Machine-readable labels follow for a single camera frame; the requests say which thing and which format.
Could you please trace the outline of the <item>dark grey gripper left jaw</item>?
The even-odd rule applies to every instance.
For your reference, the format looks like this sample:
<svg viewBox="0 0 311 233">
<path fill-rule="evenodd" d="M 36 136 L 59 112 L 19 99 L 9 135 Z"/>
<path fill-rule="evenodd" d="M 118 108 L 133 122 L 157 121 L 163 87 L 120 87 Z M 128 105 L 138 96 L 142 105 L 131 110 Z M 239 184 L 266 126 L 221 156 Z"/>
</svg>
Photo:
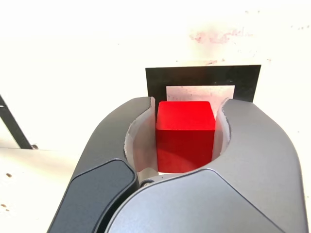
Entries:
<svg viewBox="0 0 311 233">
<path fill-rule="evenodd" d="M 102 233 L 118 207 L 158 174 L 153 97 L 134 98 L 92 133 L 48 229 Z"/>
</svg>

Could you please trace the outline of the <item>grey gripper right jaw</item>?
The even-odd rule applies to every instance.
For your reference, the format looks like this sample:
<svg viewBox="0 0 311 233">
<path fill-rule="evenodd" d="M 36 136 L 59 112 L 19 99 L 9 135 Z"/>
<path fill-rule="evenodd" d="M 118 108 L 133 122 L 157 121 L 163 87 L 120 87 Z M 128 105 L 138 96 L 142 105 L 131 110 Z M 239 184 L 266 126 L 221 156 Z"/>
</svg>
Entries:
<svg viewBox="0 0 311 233">
<path fill-rule="evenodd" d="M 297 152 L 261 109 L 225 101 L 212 161 L 158 175 L 114 213 L 108 233 L 303 233 L 306 206 Z"/>
</svg>

